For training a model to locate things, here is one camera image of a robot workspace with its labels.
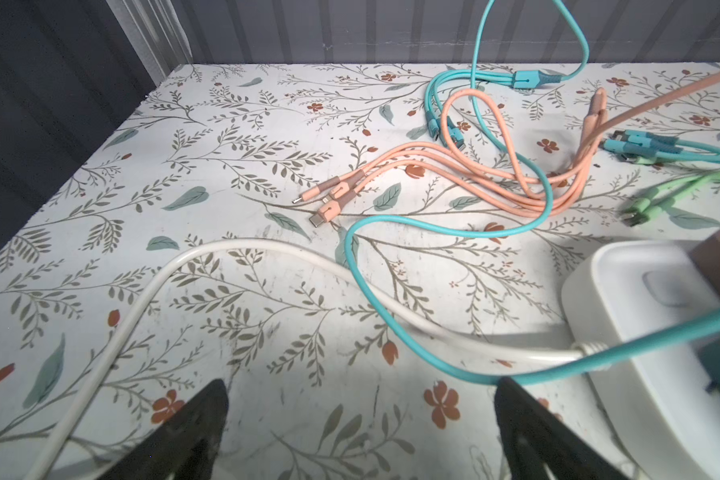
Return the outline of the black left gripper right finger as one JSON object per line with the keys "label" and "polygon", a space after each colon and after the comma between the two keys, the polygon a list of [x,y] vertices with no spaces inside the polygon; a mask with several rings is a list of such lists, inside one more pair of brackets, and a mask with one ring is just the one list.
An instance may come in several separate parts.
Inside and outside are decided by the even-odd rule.
{"label": "black left gripper right finger", "polygon": [[511,378],[499,380],[494,406],[513,479],[625,477]]}

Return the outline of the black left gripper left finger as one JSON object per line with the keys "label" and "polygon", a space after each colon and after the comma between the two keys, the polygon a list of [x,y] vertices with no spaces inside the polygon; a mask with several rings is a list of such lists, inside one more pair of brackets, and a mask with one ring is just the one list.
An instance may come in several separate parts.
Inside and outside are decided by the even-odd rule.
{"label": "black left gripper left finger", "polygon": [[209,479],[229,409],[224,382],[215,379],[101,479]]}

